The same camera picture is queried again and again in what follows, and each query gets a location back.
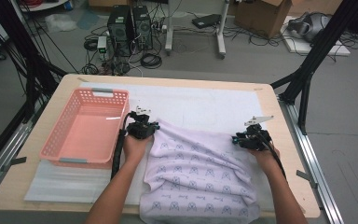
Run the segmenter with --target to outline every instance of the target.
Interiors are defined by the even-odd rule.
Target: computer tower
[[[131,8],[126,5],[115,5],[107,22],[115,56],[131,56],[131,42],[134,39]]]
[[[135,25],[135,37],[138,50],[152,49],[153,38],[151,20],[146,6],[132,8],[133,22]]]

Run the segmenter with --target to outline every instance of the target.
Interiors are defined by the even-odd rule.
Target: black cable
[[[25,7],[26,11],[28,14],[31,14],[31,11],[28,7]],[[69,59],[66,57],[66,55],[62,52],[62,50],[57,46],[57,44],[54,42],[54,40],[51,38],[51,36],[48,34],[48,32],[43,28],[43,26],[39,23],[38,20],[35,20],[34,18],[32,18],[33,23],[37,24],[36,31],[39,34],[39,30],[42,30],[43,33],[48,37],[48,39],[51,41],[51,43],[56,47],[56,49],[60,52],[60,54],[62,55],[62,57],[71,65],[71,67],[77,72],[77,70],[75,69],[74,65],[69,61]]]
[[[272,157],[275,159],[275,161],[278,163],[279,167],[281,168],[282,174],[284,176],[284,178],[286,179],[286,172],[283,169],[283,165],[281,162],[281,159],[279,159],[279,156],[277,154],[277,152],[275,151],[275,146],[272,144],[269,144],[269,141],[267,141],[267,139],[261,134],[261,133],[256,133],[259,136],[259,139],[263,142],[263,145],[268,148],[268,150],[271,152]]]
[[[95,52],[92,54],[92,57],[90,58],[89,52],[90,50],[87,50],[86,53],[86,65],[84,65],[81,68],[81,72],[82,74],[86,74],[86,75],[98,75],[100,73],[100,71],[98,70],[98,67],[91,63],[92,60],[94,59],[95,54],[98,52],[97,50],[94,50]]]
[[[196,13],[194,12],[187,12],[188,14],[192,14],[193,16],[195,16],[196,18],[199,18],[199,16],[196,15]]]
[[[6,41],[3,39],[3,37],[0,35],[0,44],[7,50],[7,54],[8,56],[10,57],[10,59],[12,60],[12,62],[14,63],[14,66],[16,67],[16,71],[17,71],[17,75],[19,77],[19,81],[20,81],[20,84],[21,84],[21,87],[22,87],[22,90],[24,91],[24,93],[26,94],[26,89],[24,87],[24,83],[22,82],[22,79],[21,79],[21,75],[23,75],[24,77],[26,77],[25,74],[23,74],[23,70],[22,68],[20,67],[20,65],[17,63],[16,59],[15,59],[15,56],[12,54],[12,50],[13,49],[9,49],[8,48],[8,45],[6,43]]]
[[[159,8],[161,9],[161,12],[162,12],[162,14],[164,15],[164,20],[165,20],[165,17],[167,17],[166,15],[165,15],[165,12],[164,12],[164,9],[162,8],[162,5],[161,5],[161,3],[159,3]]]
[[[198,33],[198,34],[214,34],[216,31],[216,28],[214,27],[213,30],[211,31],[199,31],[199,30],[194,30],[192,28],[187,28],[187,27],[179,27],[179,29],[175,29],[175,32],[180,32],[180,31],[190,31],[193,33]]]
[[[153,11],[155,11],[155,13],[153,14],[153,18],[152,18],[152,21],[156,18],[156,14],[158,13],[158,4],[157,4],[157,6],[156,7],[154,7],[153,9],[152,9],[152,11],[151,12],[153,12]]]
[[[173,14],[176,12],[176,10],[179,8],[179,6],[182,4],[182,0],[180,0],[179,5],[176,7],[176,9],[173,11],[172,15],[168,15],[169,17],[172,17]]]
[[[156,69],[162,65],[161,57],[157,54],[146,53],[141,58],[141,66],[147,69]]]
[[[130,64],[127,62],[119,62],[115,64],[114,69],[120,76],[124,76],[128,72],[130,72],[131,67]]]
[[[284,40],[289,40],[289,41],[293,42],[296,54],[298,54],[300,56],[307,56],[307,54],[301,54],[297,51],[296,42],[294,41],[294,39],[296,39],[296,37],[293,37],[290,35],[277,35],[275,37],[267,39],[262,36],[261,31],[252,30],[252,29],[246,30],[246,29],[243,29],[240,27],[225,27],[225,31],[223,32],[223,35],[224,35],[224,37],[232,37],[231,40],[234,40],[238,35],[248,35],[249,36],[248,43],[256,45],[256,46],[270,45],[272,47],[278,47],[280,42],[283,42]],[[259,44],[259,43],[255,42],[256,39],[264,40],[265,42],[263,42],[262,44]]]
[[[158,42],[158,44],[159,44],[159,49],[158,50],[156,50],[155,48],[153,48],[153,50],[155,50],[156,51],[156,54],[157,55],[159,55],[159,53],[161,52],[161,50],[162,50],[162,44],[161,44],[161,42],[159,41],[159,39],[156,37],[156,36],[154,36],[155,37],[155,40]]]
[[[130,116],[130,114],[131,114],[131,113],[128,113],[128,114],[126,115],[126,117],[124,118],[122,130],[126,130],[127,118]]]
[[[358,34],[349,31],[344,32],[339,41],[347,48],[358,49]]]
[[[24,4],[24,2],[22,2],[22,1],[21,1],[21,3],[23,4],[23,6],[24,6],[27,10],[29,10],[28,5]],[[45,48],[45,44],[43,43],[42,37],[41,37],[40,34],[39,34],[39,29],[37,29],[33,18],[32,18],[32,21],[33,21],[33,23],[34,23],[34,27],[36,28],[37,35],[38,35],[38,37],[39,37],[39,39],[40,39],[40,41],[41,41],[41,45],[43,45],[44,51],[43,51],[42,48],[40,47],[39,42],[38,42],[37,39],[36,39],[36,36],[34,36],[34,35],[31,35],[31,36],[34,38],[34,42],[36,43],[36,45],[37,45],[37,47],[38,47],[38,49],[39,49],[39,52],[41,52],[41,53],[42,53],[42,56],[43,56],[44,58],[47,58],[48,61],[50,62],[50,58],[48,57],[48,52],[46,51],[46,48]],[[28,21],[27,21],[25,24],[27,25],[28,29],[31,30],[31,27],[30,27]]]
[[[102,28],[104,28],[104,30],[103,30],[100,34],[95,34],[95,33],[94,33],[95,31],[100,30],[100,29],[102,29]],[[93,30],[91,31],[91,33],[92,33],[93,35],[102,36],[103,33],[105,33],[107,30],[108,30],[108,29],[106,28],[106,25],[104,25],[104,26],[98,27],[98,28],[96,28],[96,29],[93,29]]]
[[[88,39],[83,44],[84,49],[89,51],[95,51],[98,47],[98,39]]]

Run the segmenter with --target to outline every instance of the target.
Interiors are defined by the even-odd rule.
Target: metal frame
[[[289,83],[286,90],[279,95],[280,99],[289,105],[293,105],[295,99],[301,93],[298,126],[303,134],[307,134],[306,118],[312,77],[357,13],[358,0],[343,0],[330,22],[328,22],[319,37],[316,38],[314,46],[310,50],[310,54],[305,58],[300,67],[291,75],[283,77],[271,84],[273,89],[277,89]]]
[[[2,176],[11,165],[12,159],[17,156],[33,127],[34,119],[30,119],[27,123],[21,123],[11,135],[0,152],[0,176]]]
[[[327,181],[324,178],[324,173],[319,165],[318,159],[313,151],[313,147],[310,144],[310,139],[307,135],[303,134],[298,123],[298,112],[294,105],[287,105],[285,102],[280,101],[281,108],[286,109],[286,112],[290,118],[290,121],[296,136],[296,140],[300,146],[302,157],[307,165],[307,169],[310,172],[310,182],[315,183],[316,190],[318,192],[319,199],[323,204],[324,211],[332,224],[343,224],[344,221],[339,213],[336,201],[327,185]]]
[[[165,51],[167,55],[171,55],[172,50],[172,41],[173,41],[173,25],[172,25],[172,16],[174,9],[172,8],[172,1],[168,0],[168,22],[167,22],[167,36],[165,40]],[[217,44],[219,47],[219,54],[222,59],[226,57],[226,47],[225,40],[223,38],[223,31],[225,29],[226,17],[228,12],[229,0],[224,0],[222,17],[220,19],[219,27],[216,29]]]

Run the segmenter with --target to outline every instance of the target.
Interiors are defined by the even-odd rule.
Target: gray floor
[[[83,9],[68,12],[75,21],[84,13]],[[182,18],[180,22],[186,24],[187,19]],[[99,18],[88,30],[76,29],[51,36],[78,69],[85,62],[84,36],[104,24],[106,19]],[[162,51],[162,66],[157,70],[141,68],[143,76],[272,83],[296,71],[304,60],[288,53],[283,43],[278,47],[259,47],[250,44],[247,35],[225,41],[227,57],[221,60],[214,36],[176,34],[171,56]],[[48,51],[56,65],[73,71],[51,44]],[[358,49],[350,51],[350,57],[338,57],[336,63],[326,58],[317,70],[310,89],[307,130],[343,220],[358,223]],[[129,72],[131,77],[140,75],[135,69]],[[23,101],[21,84],[11,61],[0,61],[0,132]],[[0,223],[49,223],[51,220],[79,223],[84,217],[85,214],[78,213],[0,212]],[[326,223],[323,216],[309,222]]]

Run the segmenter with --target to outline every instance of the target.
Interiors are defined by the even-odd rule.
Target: metal stand
[[[172,8],[172,1],[174,0],[168,0],[167,36],[165,41],[165,51],[167,52],[167,55],[171,55],[171,50],[172,50],[172,39],[173,39],[172,16],[174,12],[174,9]],[[217,44],[219,46],[219,54],[222,59],[226,57],[226,47],[225,47],[225,41],[223,39],[223,31],[225,29],[228,6],[229,6],[229,0],[225,0],[223,3],[220,25],[216,30]]]
[[[316,39],[315,45],[301,66],[291,75],[271,84],[272,88],[276,89],[289,83],[287,89],[279,95],[280,99],[289,105],[293,105],[295,103],[295,99],[301,92],[298,126],[303,134],[307,134],[305,125],[308,100],[310,97],[310,81],[312,76],[330,49],[336,45],[339,37],[345,31],[346,27],[357,12],[358,0],[342,1],[322,34]]]

